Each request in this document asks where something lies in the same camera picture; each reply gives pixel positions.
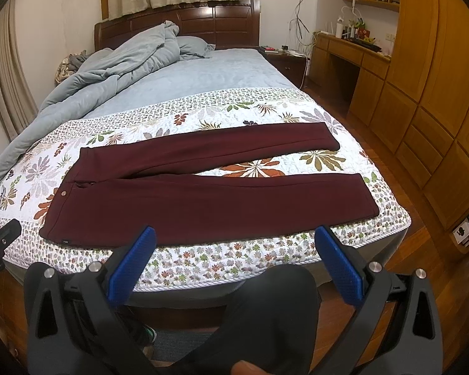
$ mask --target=wooden floor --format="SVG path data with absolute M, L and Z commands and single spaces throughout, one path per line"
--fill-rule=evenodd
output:
M 469 255 L 458 263 L 444 262 L 413 203 L 389 170 L 389 165 L 379 158 L 371 145 L 345 119 L 347 106 L 334 100 L 323 99 L 314 86 L 308 87 L 305 91 L 338 119 L 359 141 L 381 171 L 398 202 L 410 213 L 412 223 L 405 240 L 386 267 L 392 272 L 405 274 L 410 274 L 416 268 L 421 267 L 428 273 L 438 305 L 443 331 L 444 367 L 447 368 L 469 339 Z M 314 367 L 333 345 L 354 311 L 352 307 L 342 302 L 332 283 L 320 286 L 319 292 L 323 302 L 319 312 L 315 353 L 311 367 Z M 0 308 L 8 335 L 17 347 L 21 361 L 25 363 L 27 326 L 24 317 L 23 288 L 7 272 L 0 274 Z M 374 356 L 376 347 L 380 344 L 386 330 L 392 308 L 392 305 L 386 305 L 361 362 L 368 361 Z M 223 311 L 223 308 L 138 309 L 136 313 L 155 328 L 205 329 L 219 325 Z

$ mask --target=pant leg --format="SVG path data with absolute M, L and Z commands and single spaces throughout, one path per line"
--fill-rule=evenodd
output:
M 313 149 L 339 150 L 324 122 L 188 132 L 132 144 L 82 148 L 66 182 L 186 174 Z
M 155 229 L 158 245 L 170 246 L 279 237 L 379 213 L 359 174 L 271 179 L 167 174 L 69 190 L 58 202 L 54 198 L 39 233 L 92 248 L 129 244 L 146 226 Z
M 229 375 L 244 360 L 275 375 L 305 375 L 315 349 L 320 296 L 313 276 L 279 265 L 247 280 L 219 329 L 164 375 Z

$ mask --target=person's leg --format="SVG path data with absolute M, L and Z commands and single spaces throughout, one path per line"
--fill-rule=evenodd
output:
M 315 347 L 320 296 L 313 276 L 279 265 L 236 291 L 219 329 L 163 375 L 228 375 L 247 361 L 275 375 L 305 375 Z

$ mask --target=quilted bedspread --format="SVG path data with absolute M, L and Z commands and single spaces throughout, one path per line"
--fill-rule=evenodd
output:
M 283 122 L 325 122 L 340 143 L 339 151 L 315 150 L 254 160 L 202 172 L 205 175 L 271 178 L 303 173 L 360 173 L 380 214 L 359 223 L 333 227 L 346 244 L 361 247 L 398 233 L 410 216 L 397 203 L 373 162 L 344 127 L 307 94 L 287 88 L 237 88 L 196 94 L 103 117 L 66 122 L 38 141 L 0 184 L 0 227 L 11 218 L 23 226 L 6 249 L 5 259 L 27 268 L 45 262 L 64 273 L 84 270 L 93 260 L 106 260 L 108 249 L 81 249 L 53 244 L 38 235 L 50 201 L 81 147 L 119 145 L 191 131 Z M 257 198 L 247 198 L 257 203 Z M 115 202 L 116 209 L 125 203 Z M 244 211 L 227 209 L 237 219 Z M 209 222 L 205 221 L 205 230 Z M 279 238 L 248 238 L 230 243 L 157 248 L 135 290 L 206 287 L 236 282 L 281 263 L 320 261 L 312 232 Z

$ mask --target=desk drawer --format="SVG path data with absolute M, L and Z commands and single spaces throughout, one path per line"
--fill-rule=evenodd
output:
M 361 62 L 361 67 L 364 67 L 373 74 L 379 76 L 381 79 L 385 80 L 386 75 L 388 74 L 389 63 L 378 57 L 365 53 L 363 55 L 363 62 Z
M 361 66 L 363 52 L 361 52 L 359 48 L 349 46 L 344 42 L 329 41 L 329 52 L 336 56 L 340 56 L 342 59 L 346 59 L 349 62 L 353 62 L 355 65 Z
M 316 46 L 318 46 L 320 49 L 328 50 L 328 42 L 328 38 L 325 38 L 324 36 L 318 36 L 316 39 Z

